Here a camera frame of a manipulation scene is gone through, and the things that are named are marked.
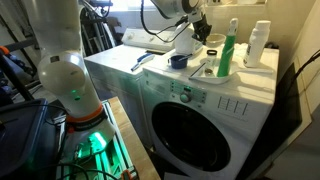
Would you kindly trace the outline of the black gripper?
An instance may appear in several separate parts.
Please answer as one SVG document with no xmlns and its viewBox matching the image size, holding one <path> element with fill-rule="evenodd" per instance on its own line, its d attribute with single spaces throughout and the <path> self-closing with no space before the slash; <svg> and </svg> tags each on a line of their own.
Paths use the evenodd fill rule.
<svg viewBox="0 0 320 180">
<path fill-rule="evenodd" d="M 203 45 L 207 45 L 207 37 L 211 33 L 212 26 L 207 23 L 206 15 L 191 14 L 189 16 L 189 22 L 193 25 L 194 34 L 192 37 L 198 41 L 201 41 Z"/>
</svg>

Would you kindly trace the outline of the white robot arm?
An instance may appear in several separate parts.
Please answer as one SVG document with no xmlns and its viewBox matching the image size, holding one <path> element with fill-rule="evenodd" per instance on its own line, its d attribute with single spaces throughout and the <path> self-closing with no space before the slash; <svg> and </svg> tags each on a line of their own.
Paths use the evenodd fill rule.
<svg viewBox="0 0 320 180">
<path fill-rule="evenodd" d="M 66 108 L 66 121 L 78 139 L 95 132 L 111 141 L 114 126 L 99 100 L 82 56 L 78 0 L 24 0 L 41 48 L 38 77 Z"/>
</svg>

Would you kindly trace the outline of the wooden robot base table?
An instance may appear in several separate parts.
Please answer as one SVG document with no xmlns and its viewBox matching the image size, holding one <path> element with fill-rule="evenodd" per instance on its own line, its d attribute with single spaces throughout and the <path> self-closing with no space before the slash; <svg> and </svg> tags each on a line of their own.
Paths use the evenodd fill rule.
<svg viewBox="0 0 320 180">
<path fill-rule="evenodd" d="M 100 103 L 99 124 L 76 131 L 66 115 L 59 180 L 161 180 L 117 97 Z"/>
</svg>

